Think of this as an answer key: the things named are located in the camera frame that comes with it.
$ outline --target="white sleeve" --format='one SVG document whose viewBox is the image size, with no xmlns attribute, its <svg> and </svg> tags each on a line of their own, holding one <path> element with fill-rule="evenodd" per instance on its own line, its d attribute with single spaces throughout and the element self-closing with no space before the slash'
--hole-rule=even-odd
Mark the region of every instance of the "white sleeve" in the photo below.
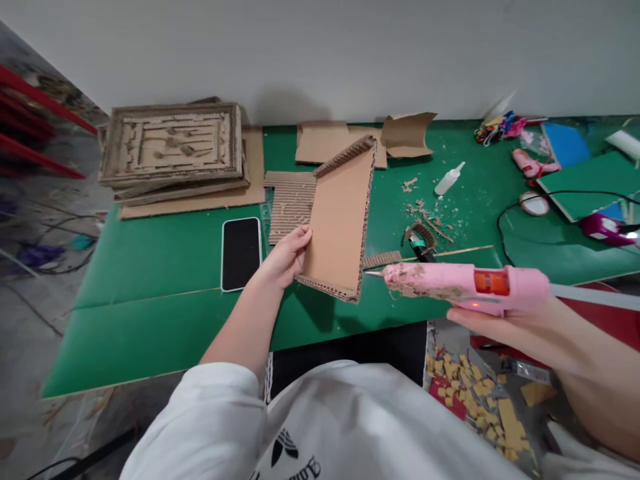
<svg viewBox="0 0 640 480">
<path fill-rule="evenodd" d="M 266 406 L 253 372 L 232 363 L 198 365 L 127 460 L 121 479 L 249 478 Z"/>
</svg>

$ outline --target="glue bottle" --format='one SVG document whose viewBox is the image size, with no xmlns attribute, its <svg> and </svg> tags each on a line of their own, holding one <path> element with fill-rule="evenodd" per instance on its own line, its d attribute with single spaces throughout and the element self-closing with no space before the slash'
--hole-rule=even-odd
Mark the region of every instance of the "glue bottle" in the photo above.
<svg viewBox="0 0 640 480">
<path fill-rule="evenodd" d="M 464 166 L 465 162 L 462 162 L 460 165 L 458 165 L 457 168 L 449 170 L 446 173 L 445 177 L 440 180 L 440 183 L 435 186 L 435 194 L 444 195 L 447 190 L 449 190 L 455 183 L 455 181 L 458 180 L 458 177 L 460 176 L 460 170 L 462 170 L 462 167 Z"/>
</svg>

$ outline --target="phone screen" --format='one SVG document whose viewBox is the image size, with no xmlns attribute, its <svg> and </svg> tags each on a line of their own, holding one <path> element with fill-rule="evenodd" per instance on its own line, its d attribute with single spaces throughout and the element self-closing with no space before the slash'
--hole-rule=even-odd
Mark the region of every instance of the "phone screen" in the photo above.
<svg viewBox="0 0 640 480">
<path fill-rule="evenodd" d="M 222 228 L 222 291 L 241 290 L 262 263 L 260 221 L 230 220 Z"/>
</svg>

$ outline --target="green cutting mat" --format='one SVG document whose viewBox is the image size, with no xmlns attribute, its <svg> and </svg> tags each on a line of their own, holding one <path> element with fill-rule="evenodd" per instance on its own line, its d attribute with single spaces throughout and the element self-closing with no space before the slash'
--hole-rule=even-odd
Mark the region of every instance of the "green cutting mat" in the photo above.
<svg viewBox="0 0 640 480">
<path fill-rule="evenodd" d="M 586 136 L 592 152 L 624 119 L 604 119 Z M 566 123 L 576 126 L 575 121 Z M 504 258 L 495 219 L 526 190 L 511 160 L 513 142 L 488 148 L 473 140 L 476 121 L 434 122 L 427 132 L 431 157 L 390 159 L 376 171 L 371 193 L 366 255 L 399 249 L 413 221 L 406 204 L 422 199 L 443 214 L 455 243 L 438 238 L 438 250 L 482 245 L 495 249 L 441 260 L 499 267 Z M 629 129 L 640 137 L 640 128 Z M 295 127 L 265 128 L 265 164 L 270 170 L 310 171 L 294 164 Z M 443 201 L 434 181 L 466 161 L 458 182 Z M 411 193 L 402 182 L 418 178 Z M 186 369 L 198 361 L 233 308 L 239 294 L 217 290 L 220 282 L 221 226 L 225 220 L 258 217 L 258 205 L 118 221 L 112 210 L 78 294 L 59 358 L 44 396 L 132 381 Z M 553 282 L 576 284 L 640 271 L 640 252 L 616 249 L 584 237 L 575 225 L 551 212 L 530 217 L 514 209 L 503 218 L 505 240 L 516 265 L 536 267 Z M 366 277 L 358 305 L 334 300 L 295 284 L 278 314 L 272 349 L 316 343 L 440 317 L 448 305 L 430 299 L 393 300 L 384 282 Z"/>
<path fill-rule="evenodd" d="M 610 191 L 631 196 L 640 191 L 640 170 L 622 153 L 611 151 L 587 162 L 547 175 L 538 182 L 546 192 L 558 190 Z M 554 202 L 570 221 L 578 221 L 619 200 L 599 193 L 558 193 Z"/>
</svg>

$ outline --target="pink glue gun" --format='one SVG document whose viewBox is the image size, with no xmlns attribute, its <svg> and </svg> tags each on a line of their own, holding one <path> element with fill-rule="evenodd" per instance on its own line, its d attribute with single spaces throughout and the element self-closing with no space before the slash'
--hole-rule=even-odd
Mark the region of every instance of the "pink glue gun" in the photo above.
<svg viewBox="0 0 640 480">
<path fill-rule="evenodd" d="M 504 317 L 506 310 L 533 310 L 549 296 L 549 279 L 537 269 L 478 269 L 462 263 L 396 263 L 382 271 L 390 290 L 405 297 L 447 300 L 468 310 Z"/>
<path fill-rule="evenodd" d="M 542 169 L 542 173 L 550 173 L 554 171 L 560 170 L 560 165 L 557 163 L 540 163 L 536 160 L 533 160 L 529 154 L 522 150 L 516 149 L 511 154 L 513 160 L 515 161 L 518 168 L 522 170 L 522 173 L 525 174 L 526 178 L 533 178 L 540 173 Z"/>
</svg>

